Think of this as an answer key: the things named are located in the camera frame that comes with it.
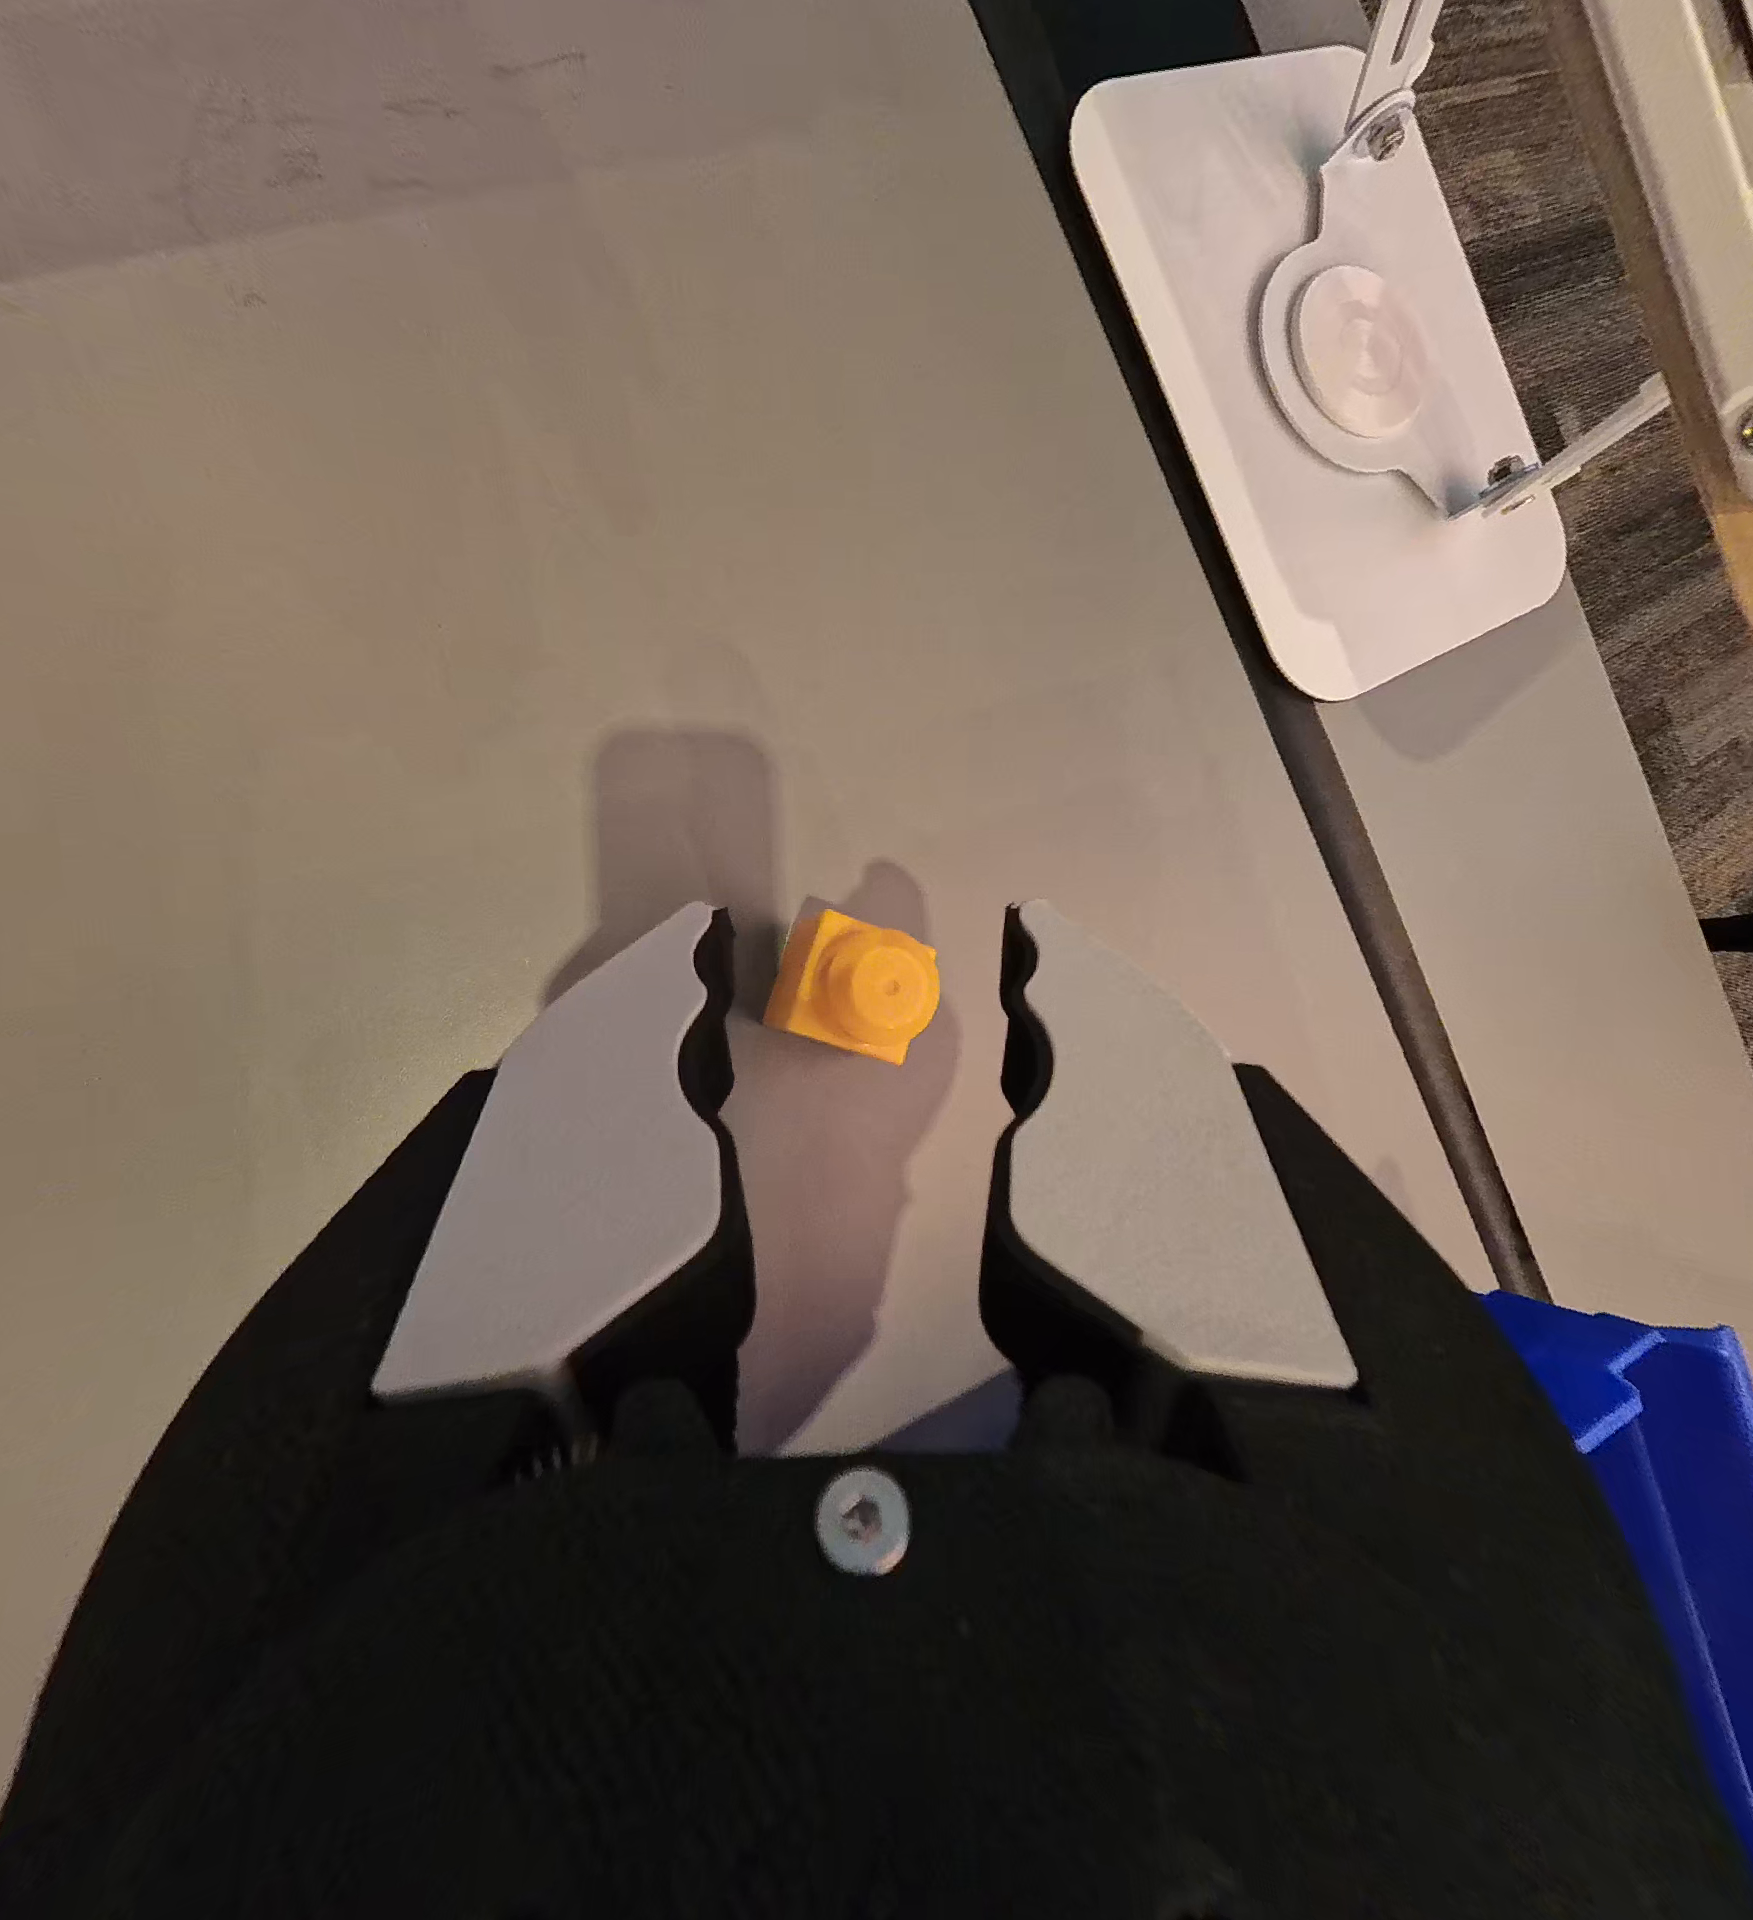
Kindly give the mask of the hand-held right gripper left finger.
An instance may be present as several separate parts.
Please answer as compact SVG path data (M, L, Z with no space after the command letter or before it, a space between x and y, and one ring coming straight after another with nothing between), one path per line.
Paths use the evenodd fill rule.
M692 903L509 1045L374 1377L385 1405L524 1392L571 1435L680 1379L738 1433L752 1232L722 1110L733 926Z

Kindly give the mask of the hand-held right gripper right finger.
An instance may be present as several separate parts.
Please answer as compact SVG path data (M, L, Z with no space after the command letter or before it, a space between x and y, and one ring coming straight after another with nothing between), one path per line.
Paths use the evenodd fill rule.
M1348 1395L1357 1360L1235 1060L1137 964L1052 903L1008 907L981 1323L1027 1405L1097 1387L1177 1424L1190 1387Z

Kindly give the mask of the orange mega block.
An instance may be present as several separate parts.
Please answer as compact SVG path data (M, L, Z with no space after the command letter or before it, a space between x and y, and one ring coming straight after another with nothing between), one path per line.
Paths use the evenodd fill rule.
M900 1069L937 1018L939 1000L935 947L821 907L790 924L765 1027Z

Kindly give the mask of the blue plastic bin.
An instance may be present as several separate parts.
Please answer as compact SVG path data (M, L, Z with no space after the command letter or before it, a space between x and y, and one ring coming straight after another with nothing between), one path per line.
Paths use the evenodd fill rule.
M1601 1484L1753 1861L1753 1373L1728 1328L1481 1299Z

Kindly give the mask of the white stand base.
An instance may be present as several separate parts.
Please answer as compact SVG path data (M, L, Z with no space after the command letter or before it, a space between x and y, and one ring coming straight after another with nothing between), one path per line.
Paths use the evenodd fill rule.
M1281 675L1340 703L1565 579L1554 495L1672 404L1654 374L1548 461L1416 118L1439 4L1319 48L1097 84L1070 158Z

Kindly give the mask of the wooden instruction board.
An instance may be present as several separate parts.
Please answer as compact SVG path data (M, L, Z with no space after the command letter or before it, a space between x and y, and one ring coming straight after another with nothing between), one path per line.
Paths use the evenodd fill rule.
M1753 2L1558 4L1554 31L1684 458L1753 632Z

